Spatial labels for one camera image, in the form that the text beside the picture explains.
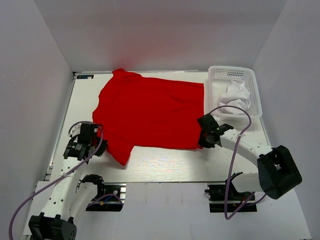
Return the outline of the red t shirt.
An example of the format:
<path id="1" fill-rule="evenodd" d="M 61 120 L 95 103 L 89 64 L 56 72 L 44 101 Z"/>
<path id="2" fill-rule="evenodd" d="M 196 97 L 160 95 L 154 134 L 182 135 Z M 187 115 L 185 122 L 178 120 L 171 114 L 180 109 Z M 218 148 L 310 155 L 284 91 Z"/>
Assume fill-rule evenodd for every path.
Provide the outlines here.
<path id="1" fill-rule="evenodd" d="M 106 83 L 92 113 L 103 126 L 107 152 L 121 165 L 135 146 L 177 150 L 200 148 L 203 83 L 143 77 L 120 68 Z"/>

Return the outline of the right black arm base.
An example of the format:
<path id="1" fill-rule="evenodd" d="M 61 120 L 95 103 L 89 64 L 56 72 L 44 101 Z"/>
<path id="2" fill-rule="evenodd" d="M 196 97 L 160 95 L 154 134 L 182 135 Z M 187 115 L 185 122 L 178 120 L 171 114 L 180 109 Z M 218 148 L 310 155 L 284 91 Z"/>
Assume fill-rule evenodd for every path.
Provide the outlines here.
<path id="1" fill-rule="evenodd" d="M 209 198 L 209 211 L 210 213 L 223 213 L 225 203 L 225 183 L 209 184 L 207 189 L 204 190 Z M 229 189 L 227 198 L 227 213 L 233 213 L 249 196 L 250 192 L 239 193 L 232 187 Z M 253 205 L 256 198 L 253 196 L 238 212 L 239 213 L 255 213 L 257 206 Z"/>

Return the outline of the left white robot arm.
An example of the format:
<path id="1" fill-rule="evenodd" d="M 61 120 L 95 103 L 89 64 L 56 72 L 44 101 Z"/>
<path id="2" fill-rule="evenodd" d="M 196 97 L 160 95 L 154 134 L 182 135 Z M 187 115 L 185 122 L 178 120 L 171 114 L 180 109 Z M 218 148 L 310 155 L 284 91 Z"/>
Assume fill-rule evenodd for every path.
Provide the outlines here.
<path id="1" fill-rule="evenodd" d="M 51 195 L 39 215 L 30 217 L 28 227 L 34 240 L 74 240 L 75 220 L 92 199 L 105 196 L 104 179 L 97 174 L 84 175 L 93 156 L 100 157 L 107 148 L 103 125 L 78 122 L 79 133 L 69 134 L 59 177 L 50 186 Z"/>

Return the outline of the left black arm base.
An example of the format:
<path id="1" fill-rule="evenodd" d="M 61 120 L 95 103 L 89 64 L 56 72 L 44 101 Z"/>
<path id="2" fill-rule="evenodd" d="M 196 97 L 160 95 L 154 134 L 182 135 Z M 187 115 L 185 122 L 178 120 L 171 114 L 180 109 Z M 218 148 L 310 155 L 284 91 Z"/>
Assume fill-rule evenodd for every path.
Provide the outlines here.
<path id="1" fill-rule="evenodd" d="M 87 212 L 120 212 L 127 192 L 126 183 L 105 183 L 102 176 L 86 175 L 81 183 L 91 183 L 97 195 L 86 207 Z"/>

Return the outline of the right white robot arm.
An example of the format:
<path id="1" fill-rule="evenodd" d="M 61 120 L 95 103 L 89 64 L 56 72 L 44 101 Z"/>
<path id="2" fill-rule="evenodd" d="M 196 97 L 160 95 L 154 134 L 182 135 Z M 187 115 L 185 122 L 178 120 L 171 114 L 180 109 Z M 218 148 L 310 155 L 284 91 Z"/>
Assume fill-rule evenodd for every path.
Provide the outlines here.
<path id="1" fill-rule="evenodd" d="M 271 147 L 238 133 L 231 125 L 219 125 L 211 114 L 197 120 L 201 134 L 199 145 L 220 146 L 239 154 L 257 168 L 257 172 L 229 172 L 225 180 L 226 195 L 236 200 L 243 193 L 264 193 L 277 200 L 302 183 L 302 176 L 289 151 L 283 145 Z"/>

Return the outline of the white t shirt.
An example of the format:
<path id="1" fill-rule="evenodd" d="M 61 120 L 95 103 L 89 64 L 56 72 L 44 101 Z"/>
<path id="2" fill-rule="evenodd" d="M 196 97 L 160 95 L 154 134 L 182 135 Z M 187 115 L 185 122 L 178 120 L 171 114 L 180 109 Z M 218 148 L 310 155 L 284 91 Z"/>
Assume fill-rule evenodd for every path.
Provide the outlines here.
<path id="1" fill-rule="evenodd" d="M 218 97 L 219 106 L 234 106 L 248 111 L 251 106 L 251 93 L 245 87 L 245 81 L 232 79 L 225 92 Z"/>

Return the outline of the white plastic basket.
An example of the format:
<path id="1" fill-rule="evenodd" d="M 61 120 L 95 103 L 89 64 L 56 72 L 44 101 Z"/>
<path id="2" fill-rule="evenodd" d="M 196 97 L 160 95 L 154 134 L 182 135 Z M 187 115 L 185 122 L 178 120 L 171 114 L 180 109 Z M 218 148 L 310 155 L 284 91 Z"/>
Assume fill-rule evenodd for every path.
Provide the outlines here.
<path id="1" fill-rule="evenodd" d="M 236 66 L 210 66 L 208 69 L 208 102 L 214 109 L 219 106 L 219 96 L 224 93 L 233 80 L 244 81 L 250 92 L 250 107 L 246 111 L 251 118 L 260 118 L 263 114 L 259 88 L 253 70 Z"/>

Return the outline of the blue table label sticker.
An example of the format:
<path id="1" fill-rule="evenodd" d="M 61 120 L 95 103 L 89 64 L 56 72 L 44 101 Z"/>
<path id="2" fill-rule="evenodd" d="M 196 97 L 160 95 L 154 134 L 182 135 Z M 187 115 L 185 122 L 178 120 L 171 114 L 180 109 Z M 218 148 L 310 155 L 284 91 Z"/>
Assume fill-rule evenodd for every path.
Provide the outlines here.
<path id="1" fill-rule="evenodd" d="M 93 74 L 82 74 L 82 75 L 77 75 L 76 79 L 81 79 L 81 80 L 87 80 L 87 79 L 93 79 L 94 75 Z"/>

